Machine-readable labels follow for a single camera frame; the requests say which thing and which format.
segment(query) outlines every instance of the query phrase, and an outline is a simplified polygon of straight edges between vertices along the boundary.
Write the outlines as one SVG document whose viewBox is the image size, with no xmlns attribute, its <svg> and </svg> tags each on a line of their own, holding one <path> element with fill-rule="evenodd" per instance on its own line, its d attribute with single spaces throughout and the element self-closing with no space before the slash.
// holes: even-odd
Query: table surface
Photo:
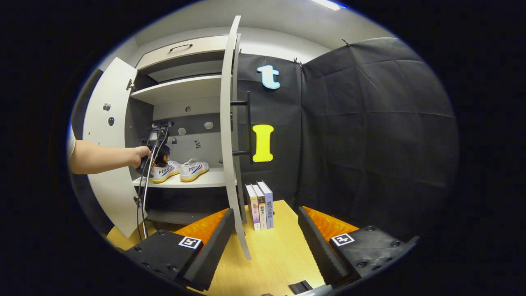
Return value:
<svg viewBox="0 0 526 296">
<path fill-rule="evenodd" d="M 274 202 L 274 228 L 255 231 L 254 225 L 243 224 L 252 260 L 246 260 L 234 232 L 225 247 L 208 291 L 209 296 L 294 295 L 288 285 L 306 280 L 311 287 L 325 285 L 307 242 L 298 225 L 298 216 L 283 200 Z M 156 230 L 146 222 L 148 233 Z M 126 238 L 116 227 L 108 240 L 128 250 L 139 242 L 135 231 Z"/>
</svg>

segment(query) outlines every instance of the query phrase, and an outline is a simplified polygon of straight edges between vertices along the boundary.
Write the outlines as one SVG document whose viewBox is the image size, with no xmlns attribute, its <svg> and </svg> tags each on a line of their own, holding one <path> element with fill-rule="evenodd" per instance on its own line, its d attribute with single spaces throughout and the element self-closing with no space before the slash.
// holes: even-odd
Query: sneaker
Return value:
<svg viewBox="0 0 526 296">
<path fill-rule="evenodd" d="M 196 162 L 195 159 L 191 159 L 181 165 L 180 178 L 183 182 L 190 182 L 206 172 L 208 172 L 208 163 Z"/>
<path fill-rule="evenodd" d="M 162 164 L 154 164 L 151 168 L 150 180 L 154 183 L 163 183 L 171 176 L 177 175 L 180 172 L 181 165 L 176 161 L 170 160 L 165 156 L 165 161 L 168 163 L 164 166 Z"/>
</svg>

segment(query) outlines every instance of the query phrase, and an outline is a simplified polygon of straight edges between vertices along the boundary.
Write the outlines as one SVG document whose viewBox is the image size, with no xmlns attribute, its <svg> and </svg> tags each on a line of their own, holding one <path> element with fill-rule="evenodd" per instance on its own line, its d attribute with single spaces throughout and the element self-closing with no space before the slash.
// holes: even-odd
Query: shelf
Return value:
<svg viewBox="0 0 526 296">
<path fill-rule="evenodd" d="M 193 98 L 218 97 L 221 75 L 185 78 L 133 92 L 130 97 L 151 105 L 188 100 Z"/>
<path fill-rule="evenodd" d="M 170 212 L 152 209 L 148 210 L 148 217 L 146 219 L 156 222 L 188 225 L 212 214 L 213 213 Z"/>
<path fill-rule="evenodd" d="M 139 186 L 140 178 L 133 181 L 134 186 Z M 146 184 L 146 179 L 143 178 L 143 185 Z M 237 185 L 237 180 L 234 178 L 234 185 Z M 203 187 L 221 187 L 225 185 L 225 174 L 222 167 L 212 167 L 210 170 L 197 179 L 191 182 L 182 182 L 179 175 L 171 176 L 163 183 L 155 184 L 152 181 L 148 182 L 148 188 L 203 188 Z"/>
</svg>

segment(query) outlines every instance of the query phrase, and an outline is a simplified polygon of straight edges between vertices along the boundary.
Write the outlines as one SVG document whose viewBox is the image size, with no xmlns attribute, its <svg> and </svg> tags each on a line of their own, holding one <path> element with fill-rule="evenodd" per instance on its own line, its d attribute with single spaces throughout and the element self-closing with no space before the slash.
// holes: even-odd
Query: black handle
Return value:
<svg viewBox="0 0 526 296">
<path fill-rule="evenodd" d="M 246 101 L 230 101 L 230 106 L 246 106 L 245 110 L 247 112 L 247 133 L 248 133 L 248 150 L 243 151 L 232 151 L 233 156 L 237 155 L 249 155 L 250 164 L 253 164 L 252 160 L 252 120 L 250 119 L 250 91 L 247 91 L 247 100 Z"/>
<path fill-rule="evenodd" d="M 176 48 L 179 48 L 179 47 L 183 47 L 183 46 L 188 46 L 188 48 L 192 47 L 193 44 L 192 43 L 189 43 L 189 44 L 185 44 L 185 45 L 179 45 L 179 46 L 176 46 L 176 47 L 172 47 L 170 48 L 170 50 L 168 51 L 168 53 L 171 53 L 172 50 L 176 49 Z"/>
</svg>

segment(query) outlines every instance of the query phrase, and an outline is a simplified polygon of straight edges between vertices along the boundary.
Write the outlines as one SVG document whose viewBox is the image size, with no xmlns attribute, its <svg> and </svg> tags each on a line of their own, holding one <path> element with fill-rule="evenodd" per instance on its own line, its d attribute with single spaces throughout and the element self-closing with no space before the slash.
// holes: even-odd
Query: person's hand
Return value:
<svg viewBox="0 0 526 296">
<path fill-rule="evenodd" d="M 131 152 L 131 156 L 130 156 L 131 165 L 135 169 L 140 167 L 140 159 L 143 158 L 144 156 L 150 156 L 150 153 L 151 153 L 150 148 L 146 146 L 130 148 L 130 152 Z"/>
</svg>

